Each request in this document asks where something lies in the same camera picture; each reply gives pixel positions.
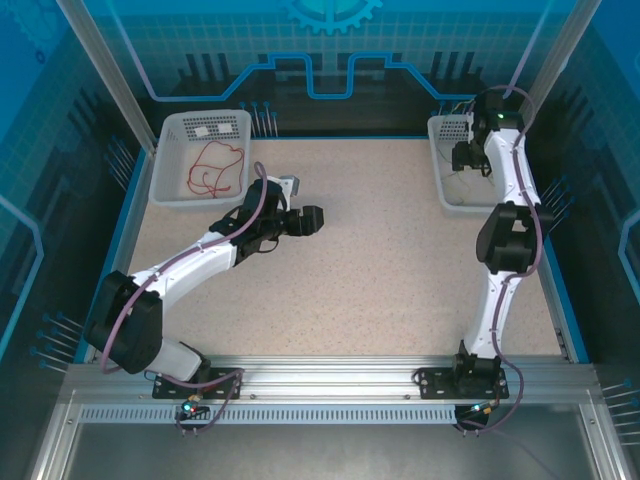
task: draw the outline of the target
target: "work surface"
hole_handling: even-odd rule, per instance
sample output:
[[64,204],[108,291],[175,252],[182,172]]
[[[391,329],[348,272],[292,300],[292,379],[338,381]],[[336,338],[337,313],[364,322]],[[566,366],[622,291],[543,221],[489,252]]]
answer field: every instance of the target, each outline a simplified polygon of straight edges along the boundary
[[[164,334],[206,354],[452,354],[471,325],[484,220],[447,218],[427,140],[254,141],[269,175],[296,175],[294,208],[319,205],[325,225],[283,237],[180,300]],[[224,212],[149,204],[130,272],[198,240]],[[538,276],[516,293],[505,353],[557,354]]]

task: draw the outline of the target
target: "gear graphic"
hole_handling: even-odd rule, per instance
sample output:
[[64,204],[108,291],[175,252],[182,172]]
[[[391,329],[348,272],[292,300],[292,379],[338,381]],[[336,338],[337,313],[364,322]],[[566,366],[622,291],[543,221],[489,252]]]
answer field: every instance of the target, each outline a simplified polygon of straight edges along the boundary
[[0,0],[0,13],[10,13],[20,30],[39,51],[46,51],[58,31],[53,0]]
[[297,20],[301,28],[333,35],[336,30],[347,33],[349,27],[360,28],[360,21],[371,20],[373,9],[382,7],[382,0],[281,0],[281,6],[289,12],[289,20]]

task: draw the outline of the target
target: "basket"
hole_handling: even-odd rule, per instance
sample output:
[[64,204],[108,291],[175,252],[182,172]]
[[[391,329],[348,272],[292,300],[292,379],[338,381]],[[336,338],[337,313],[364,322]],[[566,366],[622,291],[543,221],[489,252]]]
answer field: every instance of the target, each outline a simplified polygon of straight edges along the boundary
[[202,211],[242,203],[249,183],[251,116],[244,110],[170,115],[162,125],[149,200]]
[[451,167],[455,144],[469,141],[468,122],[467,115],[438,115],[427,122],[436,187],[447,216],[487,217],[498,203],[492,180],[480,170]]

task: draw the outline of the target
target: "enclosure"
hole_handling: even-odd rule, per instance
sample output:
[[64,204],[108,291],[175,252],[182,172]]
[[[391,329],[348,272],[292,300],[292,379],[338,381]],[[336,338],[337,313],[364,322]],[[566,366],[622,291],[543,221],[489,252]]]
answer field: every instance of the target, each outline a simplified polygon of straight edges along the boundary
[[[3,7],[2,478],[637,478],[634,2]],[[476,239],[500,202],[495,172],[452,170],[452,149],[496,85],[533,122],[526,158],[554,217],[502,337],[522,405],[465,438],[456,407],[478,399],[422,398],[412,376],[451,365],[481,299]],[[212,110],[236,113],[179,116]],[[165,337],[245,370],[198,438],[173,427],[182,400],[153,398],[142,373],[103,375],[82,336],[106,275],[158,265],[230,209],[167,205],[191,195],[189,180],[165,194],[154,177],[163,150],[175,166],[161,135],[175,114],[196,163],[212,128],[247,134],[230,147],[242,155],[229,196],[244,197],[261,162],[299,178],[291,207],[318,205],[325,221],[165,312]],[[490,424],[517,403],[503,367],[512,395]]]

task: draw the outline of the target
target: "mounting plate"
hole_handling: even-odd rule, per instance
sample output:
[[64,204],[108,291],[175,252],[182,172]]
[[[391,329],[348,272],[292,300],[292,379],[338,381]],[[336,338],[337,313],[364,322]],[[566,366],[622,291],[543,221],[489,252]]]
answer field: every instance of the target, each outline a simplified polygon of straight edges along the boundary
[[[222,377],[235,370],[237,370],[237,368],[211,367],[211,370],[209,371],[209,380]],[[215,388],[204,392],[202,398],[205,400],[224,400],[227,398],[234,380],[235,378],[232,377],[229,380],[222,382],[220,385],[216,385]],[[156,376],[151,396],[158,400],[185,400],[189,395],[193,395],[194,393],[196,393],[195,388],[179,387],[168,381],[166,378]],[[237,400],[238,398],[240,398],[240,385],[236,387],[236,391],[231,395],[232,400]]]
[[[500,369],[499,380],[504,380],[504,386],[498,392],[501,399],[509,398],[509,386],[506,383],[504,370]],[[413,374],[413,381],[420,387],[422,400],[493,400],[496,392],[493,389],[475,388],[461,390],[454,382],[453,369],[448,368],[420,368]]]

